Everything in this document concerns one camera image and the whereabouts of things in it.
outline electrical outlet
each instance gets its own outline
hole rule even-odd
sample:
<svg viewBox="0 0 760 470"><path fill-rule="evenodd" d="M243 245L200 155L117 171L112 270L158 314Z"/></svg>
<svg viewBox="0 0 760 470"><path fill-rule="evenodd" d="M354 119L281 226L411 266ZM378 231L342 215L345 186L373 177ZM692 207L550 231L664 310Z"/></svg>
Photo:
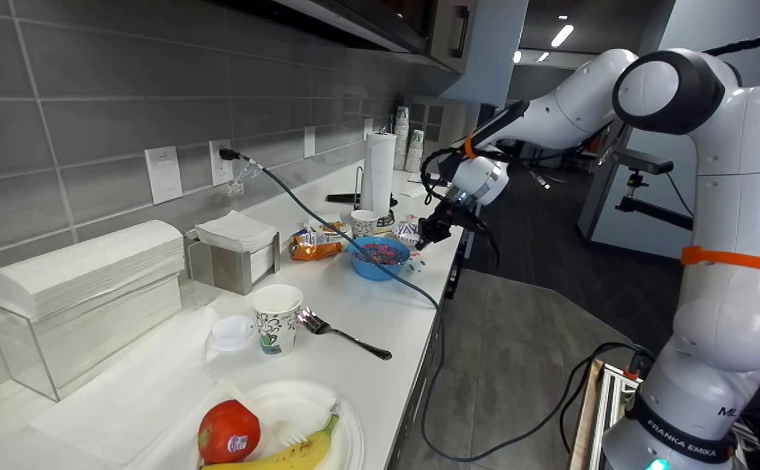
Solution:
<svg viewBox="0 0 760 470"><path fill-rule="evenodd" d="M215 186L224 186L224 184L230 184L235 177L232 175L232 163L223 159L220 150L230 150L230 141L210 141Z"/></svg>
<svg viewBox="0 0 760 470"><path fill-rule="evenodd" d="M307 125L304 129L304 158L316 158L320 155L320 150L316 150L316 129L313 125Z"/></svg>
<svg viewBox="0 0 760 470"><path fill-rule="evenodd" d="M151 202L162 203L171 198L181 198L184 188L176 146L146 150L145 159L150 173Z"/></svg>

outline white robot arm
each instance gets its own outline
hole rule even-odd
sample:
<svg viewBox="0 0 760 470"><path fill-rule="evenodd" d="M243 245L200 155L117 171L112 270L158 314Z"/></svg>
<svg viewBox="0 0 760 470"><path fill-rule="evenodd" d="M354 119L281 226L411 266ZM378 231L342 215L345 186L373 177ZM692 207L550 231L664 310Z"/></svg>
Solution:
<svg viewBox="0 0 760 470"><path fill-rule="evenodd" d="M569 150L611 122L614 83L634 60L628 51L608 51L580 65L552 95L506 105L471 138L456 150L437 151L433 158L446 155L439 173L442 184L449 184L449 194L428 220L422 220L419 248L449 239L453 226L475 231L471 207L488 207L510 184L506 171L486 158L501 138L529 141L544 150ZM424 186L432 196L437 196L428 173L433 158L424 163Z"/></svg>
<svg viewBox="0 0 760 470"><path fill-rule="evenodd" d="M634 129L692 135L698 216L681 256L675 338L631 415L603 438L603 455L616 470L726 470L728 432L760 387L760 86L743 90L725 60L702 52L666 51L641 60L607 52L550 96L506 107L453 150L442 166L453 186L422 222L422 245L446 232L458 220L453 209L486 207L505 190L506 173L486 159L499 138L568 150L607 125L611 107Z"/></svg>

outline upper cabinet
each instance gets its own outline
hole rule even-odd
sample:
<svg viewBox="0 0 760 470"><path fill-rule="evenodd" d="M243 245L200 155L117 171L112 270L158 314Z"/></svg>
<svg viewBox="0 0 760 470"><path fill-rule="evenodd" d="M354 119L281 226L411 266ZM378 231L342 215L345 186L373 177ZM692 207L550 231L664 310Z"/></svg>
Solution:
<svg viewBox="0 0 760 470"><path fill-rule="evenodd" d="M428 52L433 60L466 70L479 0L439 0L432 15Z"/></svg>
<svg viewBox="0 0 760 470"><path fill-rule="evenodd" d="M217 0L347 47L389 51L463 70L479 0Z"/></svg>

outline tomato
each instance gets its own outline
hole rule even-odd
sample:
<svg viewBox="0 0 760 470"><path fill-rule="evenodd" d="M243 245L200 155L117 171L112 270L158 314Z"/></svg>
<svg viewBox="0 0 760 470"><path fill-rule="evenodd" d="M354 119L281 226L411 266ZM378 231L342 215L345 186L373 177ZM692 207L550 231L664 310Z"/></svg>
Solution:
<svg viewBox="0 0 760 470"><path fill-rule="evenodd" d="M258 417L239 399L215 404L200 427L200 455L206 464L240 463L258 444Z"/></svg>

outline tissue box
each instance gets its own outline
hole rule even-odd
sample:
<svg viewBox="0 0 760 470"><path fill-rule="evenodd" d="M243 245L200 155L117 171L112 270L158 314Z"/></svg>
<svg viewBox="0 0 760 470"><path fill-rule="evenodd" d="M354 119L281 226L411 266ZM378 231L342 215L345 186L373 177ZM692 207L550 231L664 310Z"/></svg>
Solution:
<svg viewBox="0 0 760 470"><path fill-rule="evenodd" d="M189 276L220 290L251 292L257 282L278 273L281 235L274 232L265 248L224 250L189 239Z"/></svg>
<svg viewBox="0 0 760 470"><path fill-rule="evenodd" d="M281 232L230 213L189 232L189 276L232 292L251 292L278 273Z"/></svg>
<svg viewBox="0 0 760 470"><path fill-rule="evenodd" d="M181 310L184 239L136 226L0 270L0 351L10 376L64 399L117 351Z"/></svg>

